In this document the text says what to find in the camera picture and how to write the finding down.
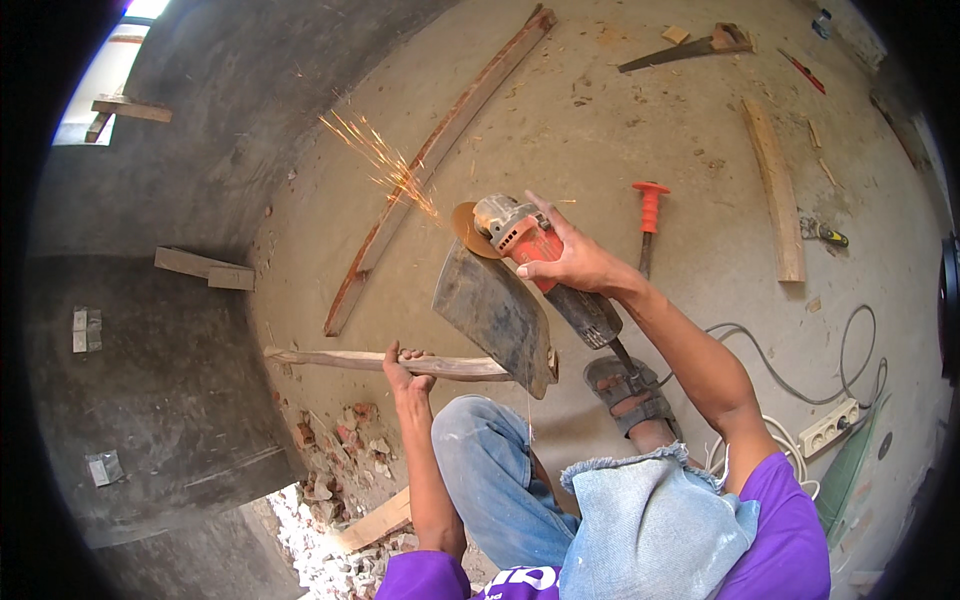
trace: wooden axe handle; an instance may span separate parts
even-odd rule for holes
[[[316,350],[297,352],[267,346],[263,349],[266,358],[291,365],[325,365],[360,371],[383,371],[383,352],[354,352],[348,350]],[[487,358],[444,358],[422,356],[399,363],[414,375],[433,375],[453,381],[513,381],[510,374]]]

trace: power cord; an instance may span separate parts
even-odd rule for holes
[[[846,350],[847,350],[847,334],[848,332],[850,332],[850,325],[853,322],[853,318],[856,317],[856,315],[861,311],[867,311],[867,313],[870,314],[870,319],[874,326],[873,332],[871,334],[871,339],[870,339],[870,351],[867,352],[867,357],[863,360],[863,365],[860,366],[860,369],[858,369],[856,374],[850,380],[848,380],[846,369],[844,368],[844,355],[846,354]],[[844,330],[843,330],[843,338],[840,341],[839,371],[840,371],[841,387],[835,394],[829,397],[826,397],[823,399],[814,399],[802,394],[796,388],[794,388],[789,383],[783,380],[783,377],[780,376],[777,370],[774,369],[773,365],[770,364],[770,361],[767,360],[767,357],[763,353],[763,349],[760,347],[760,343],[756,340],[756,337],[754,337],[754,334],[750,331],[750,329],[748,329],[744,325],[739,323],[732,323],[732,322],[719,323],[719,324],[711,325],[710,327],[707,327],[705,331],[707,333],[710,333],[711,331],[715,329],[719,329],[721,327],[730,327],[731,329],[724,332],[724,334],[721,335],[720,338],[718,339],[722,340],[723,338],[726,337],[727,334],[733,333],[735,331],[741,331],[745,333],[747,337],[750,338],[750,341],[754,343],[754,348],[756,348],[756,352],[760,355],[760,359],[763,361],[763,365],[767,368],[767,371],[769,371],[770,374],[773,376],[774,380],[777,383],[779,383],[780,386],[792,396],[795,396],[808,404],[813,404],[814,406],[822,406],[824,404],[833,402],[835,399],[842,396],[843,394],[846,394],[847,397],[855,397],[850,390],[850,386],[853,385],[853,383],[860,378],[860,375],[863,374],[864,371],[866,371],[867,365],[870,363],[870,358],[874,354],[874,345],[876,343],[876,314],[874,313],[874,309],[869,304],[860,304],[859,306],[854,308],[853,312],[851,312],[850,316],[847,318],[847,324],[844,326]],[[890,396],[888,394],[883,399],[880,399],[880,397],[883,395],[883,389],[886,387],[886,384],[887,384],[888,371],[889,371],[889,364],[887,363],[887,358],[884,356],[880,358],[879,365],[876,368],[876,378],[874,380],[874,389],[870,395],[870,401],[867,403],[860,402],[859,400],[857,401],[857,406],[866,412],[864,413],[863,417],[858,419],[856,422],[851,423],[850,427],[853,427],[855,425],[862,426],[863,422],[869,416],[871,410],[875,406],[877,408],[879,407],[879,405],[876,404],[877,401],[880,400],[880,403],[882,404],[882,402],[886,401],[886,399]],[[657,386],[662,387],[672,377],[673,377],[673,372],[671,371],[670,373],[667,374],[666,377],[663,378],[662,381],[657,383]],[[776,428],[779,431],[779,433],[782,434],[782,436],[774,435],[773,436],[774,441],[777,442],[777,444],[780,446],[780,449],[783,451],[783,454],[788,459],[791,456],[793,457],[794,476],[797,478],[797,481],[800,483],[801,488],[809,484],[813,484],[816,486],[813,492],[807,492],[810,494],[811,498],[816,499],[817,495],[820,493],[820,482],[816,481],[815,479],[806,478],[807,476],[806,460],[804,460],[803,454],[801,454],[800,449],[797,448],[797,445],[794,444],[793,439],[791,438],[790,434],[787,432],[786,428],[783,427],[783,425],[780,424],[780,422],[774,419],[773,417],[768,417],[766,415],[763,415],[763,420],[766,423],[773,425],[774,428]],[[707,463],[706,463],[707,470],[713,475],[716,475],[717,473],[719,473],[721,469],[726,469],[726,463],[727,463],[726,460],[722,460],[719,462],[714,460],[717,455],[717,450],[719,450],[720,444],[722,443],[723,443],[723,439],[718,437],[717,441],[713,443],[713,448],[708,450],[707,452]]]

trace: purple t-shirt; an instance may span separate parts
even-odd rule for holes
[[[756,539],[727,573],[716,600],[828,598],[827,538],[817,522],[813,501],[793,478],[793,467],[782,452],[756,466],[740,499],[760,503]],[[453,557],[421,550],[390,559],[376,595],[381,600],[463,600],[470,597],[470,586],[467,574]],[[500,571],[478,597],[555,600],[560,597],[560,568]]]

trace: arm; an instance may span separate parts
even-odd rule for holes
[[[467,550],[464,522],[446,491],[430,439],[433,413],[429,395],[437,380],[430,375],[414,377],[401,367],[397,362],[399,346],[399,342],[393,342],[387,348],[383,371],[394,390],[400,436],[407,455],[414,529],[420,538],[420,550],[439,550],[460,561]],[[402,353],[405,359],[423,356],[420,351],[405,349]]]
[[[586,237],[545,200],[532,192],[527,192],[527,198],[546,214],[564,242],[564,252],[560,260],[531,262],[516,273],[526,279],[553,279],[619,301],[673,369],[697,411],[730,446],[726,487],[740,493],[760,461],[779,450],[763,422],[743,365],[637,270]]]

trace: red angle grinder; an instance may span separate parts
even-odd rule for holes
[[[521,204],[505,194],[492,194],[478,203],[457,206],[451,225],[465,246],[487,258],[512,259],[517,265],[532,260],[553,262],[564,251],[564,243],[535,204]],[[630,375],[630,388],[640,390],[640,373],[617,338],[623,321],[609,300],[582,292],[555,281],[535,281],[557,312],[587,346],[598,350],[609,346]]]

